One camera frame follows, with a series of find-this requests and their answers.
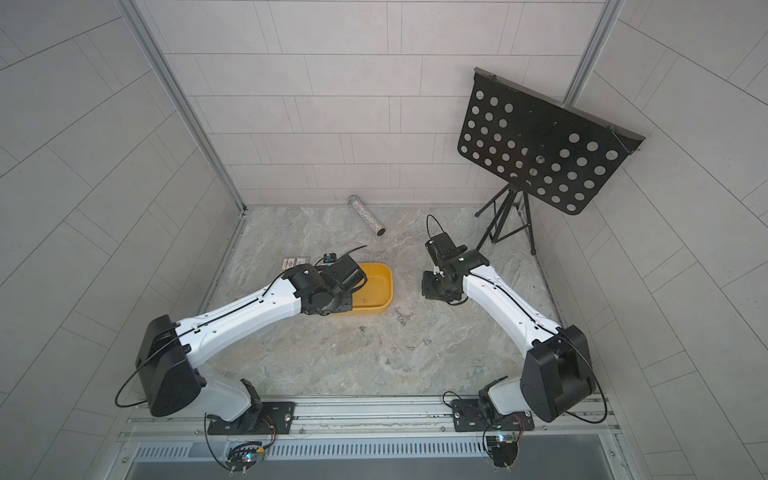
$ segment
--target glitter tube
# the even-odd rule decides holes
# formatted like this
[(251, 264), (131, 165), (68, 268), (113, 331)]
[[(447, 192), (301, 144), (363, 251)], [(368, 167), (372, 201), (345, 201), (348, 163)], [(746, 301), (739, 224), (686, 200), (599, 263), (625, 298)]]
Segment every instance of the glitter tube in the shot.
[(381, 236), (384, 234), (385, 228), (373, 215), (371, 215), (368, 210), (366, 210), (366, 206), (362, 204), (360, 198), (357, 195), (352, 195), (347, 203), (350, 207), (352, 207), (352, 209), (354, 209), (355, 212), (358, 213), (358, 215), (362, 217), (363, 220), (366, 221), (369, 227), (373, 228), (373, 231), (376, 232), (376, 235)]

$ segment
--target perforated black panel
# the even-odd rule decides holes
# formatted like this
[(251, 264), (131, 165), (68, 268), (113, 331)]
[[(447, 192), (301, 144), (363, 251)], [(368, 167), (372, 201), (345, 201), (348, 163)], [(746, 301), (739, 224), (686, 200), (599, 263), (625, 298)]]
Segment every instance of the perforated black panel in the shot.
[(475, 73), (458, 152), (567, 214), (581, 212), (644, 140), (484, 74)]

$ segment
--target yellow plastic bin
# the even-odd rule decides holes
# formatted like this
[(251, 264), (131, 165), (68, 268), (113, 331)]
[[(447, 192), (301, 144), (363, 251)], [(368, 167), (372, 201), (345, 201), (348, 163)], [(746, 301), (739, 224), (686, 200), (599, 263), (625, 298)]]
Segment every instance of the yellow plastic bin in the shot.
[(352, 294), (352, 309), (336, 315), (372, 315), (384, 313), (392, 302), (392, 271), (384, 263), (359, 263), (368, 283)]

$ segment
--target music stand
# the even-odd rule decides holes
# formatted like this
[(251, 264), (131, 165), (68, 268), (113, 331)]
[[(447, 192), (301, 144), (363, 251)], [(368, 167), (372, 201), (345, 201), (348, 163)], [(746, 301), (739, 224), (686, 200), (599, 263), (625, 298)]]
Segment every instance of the music stand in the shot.
[[(475, 86), (458, 138), (458, 153), (503, 178), (491, 204), (495, 215), (476, 250), (528, 230), (536, 254), (528, 195), (568, 215), (578, 215), (645, 137), (504, 78), (475, 69)], [(517, 192), (526, 224), (501, 235)], [(496, 200), (507, 194), (500, 208)]]

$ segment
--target gray stone surface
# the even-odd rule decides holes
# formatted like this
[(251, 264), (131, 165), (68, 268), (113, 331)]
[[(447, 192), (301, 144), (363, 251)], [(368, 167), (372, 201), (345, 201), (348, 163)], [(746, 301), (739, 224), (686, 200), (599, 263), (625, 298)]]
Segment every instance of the gray stone surface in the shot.
[[(492, 218), (476, 207), (372, 207), (386, 227), (377, 237), (349, 207), (265, 207), (245, 227), (211, 308), (252, 293), (280, 271), (283, 257), (353, 253), (359, 262), (392, 269), (395, 296), (381, 315), (297, 315), (233, 344), (211, 363), (226, 376), (249, 379), (264, 395), (421, 395), (445, 390), (474, 393), (504, 375), (516, 376), (522, 357), (502, 328), (469, 300), (461, 306), (426, 300), (423, 270), (432, 262), (424, 248), (425, 219), (433, 214), (457, 245), (474, 248)], [(512, 213), (505, 231), (521, 225)], [(439, 227), (430, 220), (432, 234)], [(528, 237), (518, 233), (481, 252), (518, 293), (543, 315), (556, 319)], [(394, 308), (413, 317), (403, 326)], [(431, 343), (425, 345), (423, 340)]]

